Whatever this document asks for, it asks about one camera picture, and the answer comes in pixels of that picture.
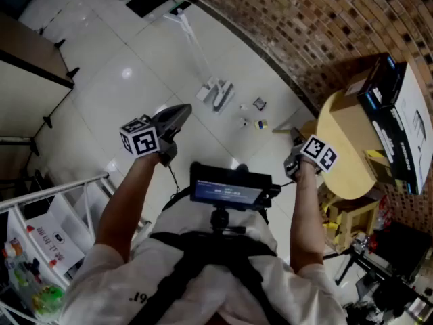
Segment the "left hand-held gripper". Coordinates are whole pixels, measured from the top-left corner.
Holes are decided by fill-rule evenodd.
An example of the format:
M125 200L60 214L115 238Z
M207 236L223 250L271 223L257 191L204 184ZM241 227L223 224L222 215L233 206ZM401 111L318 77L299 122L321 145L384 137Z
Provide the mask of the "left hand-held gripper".
M192 113L191 104L179 104L161 110L155 117L143 115L119 129L126 151L134 158L158 154L160 163L168 167L177 155L174 137Z

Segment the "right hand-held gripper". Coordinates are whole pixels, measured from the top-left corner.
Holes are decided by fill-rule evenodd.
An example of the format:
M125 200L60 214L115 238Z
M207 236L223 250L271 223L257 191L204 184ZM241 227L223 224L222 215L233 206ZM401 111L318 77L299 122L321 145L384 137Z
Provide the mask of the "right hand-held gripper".
M286 177L296 181L296 174L300 169L303 158L312 162L316 174L330 174L338 160L338 153L316 135L305 138L297 128L289 130L293 146L289 156L283 162Z

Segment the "person's left forearm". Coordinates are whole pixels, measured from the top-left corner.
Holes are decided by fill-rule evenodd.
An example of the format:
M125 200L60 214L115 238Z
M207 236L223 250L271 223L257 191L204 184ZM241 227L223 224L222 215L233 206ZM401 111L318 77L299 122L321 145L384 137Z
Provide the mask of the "person's left forearm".
M129 260L133 235L141 218L154 169L159 162L158 153L135 159L102 213L95 243L113 248L124 262Z

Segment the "person's right forearm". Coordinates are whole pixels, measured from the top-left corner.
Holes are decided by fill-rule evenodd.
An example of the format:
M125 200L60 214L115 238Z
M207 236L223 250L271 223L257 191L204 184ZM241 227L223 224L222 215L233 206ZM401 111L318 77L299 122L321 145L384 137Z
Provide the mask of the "person's right forearm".
M297 273L308 265L322 264L325 231L319 208L315 164L301 158L296 174L296 199L290 228L290 267Z

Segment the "small tan box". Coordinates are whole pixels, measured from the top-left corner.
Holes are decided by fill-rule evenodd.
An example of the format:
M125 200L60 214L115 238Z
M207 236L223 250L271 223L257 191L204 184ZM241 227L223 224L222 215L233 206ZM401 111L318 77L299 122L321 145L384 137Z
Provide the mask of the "small tan box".
M395 184L390 163L384 150L364 150L365 159L370 166L376 181L390 185Z

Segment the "black cardboard box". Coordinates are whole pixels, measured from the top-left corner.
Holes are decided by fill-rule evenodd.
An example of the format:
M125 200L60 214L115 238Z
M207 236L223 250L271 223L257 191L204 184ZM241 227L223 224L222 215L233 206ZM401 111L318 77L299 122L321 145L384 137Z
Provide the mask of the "black cardboard box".
M365 71L365 75L363 85L357 92L357 99L382 144L391 176L401 180L404 166L401 165L401 153L396 145L398 123L391 113L398 85L401 84L398 64L390 54L381 53L374 65Z

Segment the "black chest monitor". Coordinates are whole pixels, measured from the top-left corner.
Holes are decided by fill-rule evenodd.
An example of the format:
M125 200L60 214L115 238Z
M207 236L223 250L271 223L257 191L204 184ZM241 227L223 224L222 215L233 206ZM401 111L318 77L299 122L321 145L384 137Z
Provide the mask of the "black chest monitor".
M239 171L193 162L190 166L190 200L217 208L259 211L271 207L281 192L266 174Z

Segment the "red snack packet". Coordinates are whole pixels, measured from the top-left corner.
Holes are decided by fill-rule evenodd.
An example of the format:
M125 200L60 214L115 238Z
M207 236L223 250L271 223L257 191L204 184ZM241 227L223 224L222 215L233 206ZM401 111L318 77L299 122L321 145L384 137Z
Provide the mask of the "red snack packet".
M376 216L374 230L381 231L387 228L393 221L394 211L392 207L388 204L388 196L384 195L380 200L378 206L378 213Z

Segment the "black box with white lid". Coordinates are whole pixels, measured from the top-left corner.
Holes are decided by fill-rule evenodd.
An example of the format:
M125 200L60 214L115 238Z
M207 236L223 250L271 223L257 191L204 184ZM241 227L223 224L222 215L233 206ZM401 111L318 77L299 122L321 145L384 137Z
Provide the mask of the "black box with white lid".
M375 105L372 122L394 178L420 195L433 159L433 126L412 67L380 57L369 94Z

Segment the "black device green edge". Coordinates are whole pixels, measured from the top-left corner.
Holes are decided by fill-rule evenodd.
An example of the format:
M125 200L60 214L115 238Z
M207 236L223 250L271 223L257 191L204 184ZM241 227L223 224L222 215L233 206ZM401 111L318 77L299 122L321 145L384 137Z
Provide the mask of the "black device green edge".
M169 11L169 13L174 15L174 16L177 16L180 11L184 12L190 5L191 5L191 2L189 2L189 1L179 2Z

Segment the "black tripod stand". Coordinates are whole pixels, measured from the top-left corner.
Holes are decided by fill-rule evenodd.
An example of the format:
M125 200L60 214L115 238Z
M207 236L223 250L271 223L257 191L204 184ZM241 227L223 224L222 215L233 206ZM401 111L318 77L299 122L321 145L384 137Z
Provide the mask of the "black tripod stand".
M355 282L357 300L344 307L348 325L391 325L404 314L413 325L433 325L433 281L427 286L417 281L427 257L433 257L431 243L429 234L393 222L340 253L326 254L348 258L337 286L354 266L364 273Z

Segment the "white metal rack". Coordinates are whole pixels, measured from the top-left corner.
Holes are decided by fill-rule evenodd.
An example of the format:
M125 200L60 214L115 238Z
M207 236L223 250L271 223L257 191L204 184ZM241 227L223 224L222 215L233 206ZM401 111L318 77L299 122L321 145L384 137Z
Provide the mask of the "white metal rack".
M26 221L52 213L84 256L95 242L101 214L115 187L109 173L59 186L38 186L34 192L0 201L0 262L8 273L8 285L0 291L0 314L13 325L58 325L60 310L39 315L32 296L42 287L54 285L63 291L70 285L82 258L64 275L50 268L48 258L26 229Z

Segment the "white printed carton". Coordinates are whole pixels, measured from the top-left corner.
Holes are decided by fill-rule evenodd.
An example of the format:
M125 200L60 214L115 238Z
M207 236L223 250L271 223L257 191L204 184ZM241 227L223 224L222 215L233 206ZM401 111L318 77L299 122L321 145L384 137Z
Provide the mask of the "white printed carton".
M52 213L27 220L26 229L48 258L50 268L60 275L64 275L84 257L84 253L73 243Z

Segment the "person's white t-shirt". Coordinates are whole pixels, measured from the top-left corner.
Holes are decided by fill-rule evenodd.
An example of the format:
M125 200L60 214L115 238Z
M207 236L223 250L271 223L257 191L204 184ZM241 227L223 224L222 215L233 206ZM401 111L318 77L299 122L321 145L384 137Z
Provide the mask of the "person's white t-shirt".
M169 275L182 252L152 237L129 262L113 248L95 245L64 297L60 325L127 325ZM346 316L320 264L293 272L275 255L250 259L263 277L271 304L290 325L346 325ZM224 267L205 267L159 325L208 325L213 316L229 325L270 325L258 301Z

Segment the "black monitor mount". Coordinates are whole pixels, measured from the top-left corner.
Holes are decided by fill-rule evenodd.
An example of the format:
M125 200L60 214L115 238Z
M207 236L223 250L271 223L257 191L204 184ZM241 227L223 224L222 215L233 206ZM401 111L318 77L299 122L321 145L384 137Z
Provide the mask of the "black monitor mount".
M246 233L246 227L229 224L229 213L224 207L217 207L212 212L210 224L212 234L216 236L244 235Z

